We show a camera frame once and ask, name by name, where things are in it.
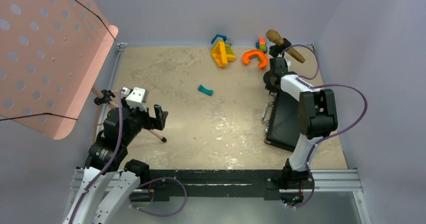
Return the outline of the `black poker set case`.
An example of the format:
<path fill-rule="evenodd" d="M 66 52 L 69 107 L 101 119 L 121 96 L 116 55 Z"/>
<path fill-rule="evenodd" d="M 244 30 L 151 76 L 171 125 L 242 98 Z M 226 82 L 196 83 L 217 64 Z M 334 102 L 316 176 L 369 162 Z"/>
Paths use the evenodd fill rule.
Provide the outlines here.
<path fill-rule="evenodd" d="M 290 152 L 295 150 L 299 136 L 298 101 L 290 94 L 279 91 L 272 101 L 271 118 L 264 143 Z"/>

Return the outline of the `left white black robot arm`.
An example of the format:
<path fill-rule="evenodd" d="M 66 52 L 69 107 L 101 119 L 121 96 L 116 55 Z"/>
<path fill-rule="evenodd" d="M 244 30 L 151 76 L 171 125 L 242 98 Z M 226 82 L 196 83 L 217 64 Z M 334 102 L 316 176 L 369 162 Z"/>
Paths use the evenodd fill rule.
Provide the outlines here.
<path fill-rule="evenodd" d="M 157 131 L 165 128 L 168 112 L 156 104 L 155 116 L 151 117 L 146 107 L 148 94 L 148 90 L 138 87 L 124 87 L 118 91 L 120 101 L 107 113 L 103 129 L 89 149 L 76 200 L 64 223 L 106 223 L 124 202 L 125 196 L 133 189 L 149 184 L 149 165 L 132 160 L 112 190 L 104 193 L 127 156 L 128 145 L 141 130 L 148 130 L 162 142 L 167 141 Z"/>

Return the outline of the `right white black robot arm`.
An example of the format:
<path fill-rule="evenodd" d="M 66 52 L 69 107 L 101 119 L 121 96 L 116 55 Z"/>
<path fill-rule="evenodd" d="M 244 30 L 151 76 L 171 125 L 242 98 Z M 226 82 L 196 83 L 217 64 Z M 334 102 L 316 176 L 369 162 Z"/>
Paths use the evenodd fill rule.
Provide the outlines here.
<path fill-rule="evenodd" d="M 269 60 L 263 79 L 275 95 L 268 121 L 266 143 L 292 152 L 280 175 L 271 180 L 279 188 L 297 187 L 310 178 L 308 164 L 315 143 L 338 127 L 335 94 L 331 89 L 315 89 L 295 72 L 285 58 Z"/>

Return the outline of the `orange horseshoe toy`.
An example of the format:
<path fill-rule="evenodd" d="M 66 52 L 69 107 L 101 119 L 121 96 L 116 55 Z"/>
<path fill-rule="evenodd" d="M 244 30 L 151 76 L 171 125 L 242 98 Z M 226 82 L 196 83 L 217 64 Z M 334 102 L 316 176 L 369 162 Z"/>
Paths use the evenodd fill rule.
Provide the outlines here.
<path fill-rule="evenodd" d="M 250 50 L 245 52 L 242 56 L 242 61 L 245 65 L 249 64 L 252 59 L 257 59 L 259 61 L 258 67 L 260 69 L 264 69 L 268 65 L 267 56 L 265 55 L 265 53 L 263 53 L 260 50 L 257 50 L 257 49 Z"/>

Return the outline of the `colourful toy car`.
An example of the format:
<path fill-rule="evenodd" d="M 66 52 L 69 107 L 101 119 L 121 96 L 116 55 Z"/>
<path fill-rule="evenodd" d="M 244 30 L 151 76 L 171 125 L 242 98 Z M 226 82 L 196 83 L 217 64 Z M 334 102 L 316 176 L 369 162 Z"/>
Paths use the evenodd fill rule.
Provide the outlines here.
<path fill-rule="evenodd" d="M 266 41 L 263 38 L 259 38 L 258 41 L 256 42 L 255 46 L 258 50 L 262 51 L 265 54 L 268 52 L 268 48 L 266 46 Z"/>

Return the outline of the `gold toy microphone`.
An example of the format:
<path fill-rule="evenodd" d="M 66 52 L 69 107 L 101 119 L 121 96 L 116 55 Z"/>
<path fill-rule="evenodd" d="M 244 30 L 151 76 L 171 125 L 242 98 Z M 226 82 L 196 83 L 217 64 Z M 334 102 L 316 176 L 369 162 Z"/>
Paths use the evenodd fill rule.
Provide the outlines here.
<path fill-rule="evenodd" d="M 300 63 L 305 62 L 305 58 L 292 47 L 292 44 L 286 38 L 280 36 L 280 34 L 274 30 L 270 29 L 266 32 L 266 38 L 273 43 L 274 45 L 269 47 L 269 55 L 272 57 L 278 57 L 278 55 L 285 55 L 285 52 L 288 53 L 291 57 L 297 60 Z"/>

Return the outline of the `teal curved block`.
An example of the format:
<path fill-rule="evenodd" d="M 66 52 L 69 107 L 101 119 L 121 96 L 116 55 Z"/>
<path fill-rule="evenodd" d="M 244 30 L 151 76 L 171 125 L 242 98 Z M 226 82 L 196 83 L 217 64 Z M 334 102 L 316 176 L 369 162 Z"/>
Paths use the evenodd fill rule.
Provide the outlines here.
<path fill-rule="evenodd" d="M 208 95 L 208 96 L 212 96 L 212 95 L 213 95 L 213 93 L 214 93 L 214 91 L 213 91 L 213 90 L 211 90 L 211 89 L 207 89 L 207 88 L 205 88 L 205 87 L 204 87 L 203 85 L 201 85 L 201 84 L 198 86 L 197 90 L 198 90 L 199 92 L 201 92 L 201 93 L 205 94 L 205 95 Z"/>

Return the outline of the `yellow toy basket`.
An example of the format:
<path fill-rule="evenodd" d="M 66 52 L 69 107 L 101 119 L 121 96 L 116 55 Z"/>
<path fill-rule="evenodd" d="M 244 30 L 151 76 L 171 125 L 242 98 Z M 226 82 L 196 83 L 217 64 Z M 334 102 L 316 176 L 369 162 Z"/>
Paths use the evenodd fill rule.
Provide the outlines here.
<path fill-rule="evenodd" d="M 227 67 L 230 62 L 234 62 L 236 60 L 236 55 L 231 49 L 231 46 L 226 44 L 223 40 L 216 42 L 211 49 L 210 54 L 216 64 L 221 68 Z"/>

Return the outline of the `blue toy house piece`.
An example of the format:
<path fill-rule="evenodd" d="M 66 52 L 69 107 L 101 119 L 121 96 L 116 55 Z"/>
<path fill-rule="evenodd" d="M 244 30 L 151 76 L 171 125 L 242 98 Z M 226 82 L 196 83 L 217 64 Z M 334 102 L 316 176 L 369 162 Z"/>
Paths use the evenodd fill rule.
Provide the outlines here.
<path fill-rule="evenodd" d="M 227 37 L 225 35 L 216 34 L 213 39 L 211 40 L 211 44 L 215 45 L 217 41 L 226 41 Z"/>

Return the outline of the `pink perforated music stand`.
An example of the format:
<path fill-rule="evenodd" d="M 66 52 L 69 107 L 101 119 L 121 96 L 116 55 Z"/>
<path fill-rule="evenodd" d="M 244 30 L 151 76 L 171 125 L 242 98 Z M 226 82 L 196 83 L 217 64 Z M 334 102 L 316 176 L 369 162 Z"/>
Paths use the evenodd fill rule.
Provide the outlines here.
<path fill-rule="evenodd" d="M 1 0 L 1 118 L 73 130 L 118 28 L 95 0 Z"/>

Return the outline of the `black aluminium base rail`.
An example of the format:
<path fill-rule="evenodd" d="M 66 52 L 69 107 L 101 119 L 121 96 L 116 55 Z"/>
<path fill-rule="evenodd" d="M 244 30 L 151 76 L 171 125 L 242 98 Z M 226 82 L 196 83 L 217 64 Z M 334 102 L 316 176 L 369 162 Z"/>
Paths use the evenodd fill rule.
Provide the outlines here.
<path fill-rule="evenodd" d="M 309 180 L 279 183 L 281 170 L 150 170 L 154 183 L 137 187 L 117 172 L 105 192 L 115 185 L 128 189 L 134 201 L 169 201 L 172 197 L 236 197 L 281 200 L 298 205 L 311 193 L 356 192 L 362 186 L 356 170 L 313 170 Z"/>

